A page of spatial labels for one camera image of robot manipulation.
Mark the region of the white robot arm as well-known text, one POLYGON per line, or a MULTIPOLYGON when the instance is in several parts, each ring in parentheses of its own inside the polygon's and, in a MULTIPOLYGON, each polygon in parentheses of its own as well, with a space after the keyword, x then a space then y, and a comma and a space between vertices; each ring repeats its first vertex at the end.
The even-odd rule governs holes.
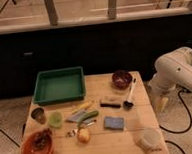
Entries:
POLYGON ((192 91, 192 48, 184 46, 161 55, 155 60, 155 70, 149 86, 152 89, 153 109, 160 113, 168 102, 166 95, 176 85, 192 91))

